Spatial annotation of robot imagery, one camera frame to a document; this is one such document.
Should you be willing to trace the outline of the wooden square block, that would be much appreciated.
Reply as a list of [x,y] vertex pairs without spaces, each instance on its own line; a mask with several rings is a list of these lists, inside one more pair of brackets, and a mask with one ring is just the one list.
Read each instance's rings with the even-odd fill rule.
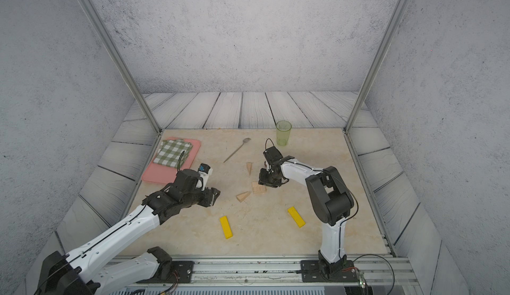
[[266,192],[267,192],[266,186],[263,186],[258,182],[252,182],[252,193],[254,195],[265,194]]

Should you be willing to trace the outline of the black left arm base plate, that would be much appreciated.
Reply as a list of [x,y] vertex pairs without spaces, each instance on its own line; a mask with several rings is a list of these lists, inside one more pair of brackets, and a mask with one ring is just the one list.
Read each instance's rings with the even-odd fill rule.
[[193,261],[172,261],[161,263],[153,277],[145,280],[148,284],[189,284],[194,267]]

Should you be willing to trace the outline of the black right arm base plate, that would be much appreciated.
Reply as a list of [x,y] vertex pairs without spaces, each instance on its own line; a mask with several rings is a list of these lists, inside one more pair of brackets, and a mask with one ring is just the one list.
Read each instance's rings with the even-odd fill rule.
[[354,268],[326,272],[318,260],[301,260],[299,273],[303,283],[358,283],[359,276]]

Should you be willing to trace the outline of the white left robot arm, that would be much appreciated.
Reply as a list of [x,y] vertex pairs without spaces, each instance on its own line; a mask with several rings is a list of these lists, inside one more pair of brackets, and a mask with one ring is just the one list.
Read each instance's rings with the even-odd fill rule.
[[91,241],[67,254],[45,258],[36,294],[110,294],[129,284],[152,279],[171,266],[171,257],[153,247],[124,264],[107,264],[134,241],[194,205],[211,207],[220,191],[207,187],[212,168],[177,172],[174,182],[146,196],[133,212]]

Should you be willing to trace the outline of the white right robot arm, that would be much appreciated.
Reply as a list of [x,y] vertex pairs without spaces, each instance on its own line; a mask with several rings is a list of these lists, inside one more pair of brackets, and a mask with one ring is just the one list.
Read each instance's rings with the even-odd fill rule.
[[345,185],[338,170],[308,166],[293,156],[283,156],[275,147],[264,150],[265,167],[258,183],[278,188],[293,180],[305,186],[317,218],[322,222],[322,240],[318,264],[310,272],[320,273],[326,281],[343,280],[353,262],[345,252],[345,226],[357,200]]

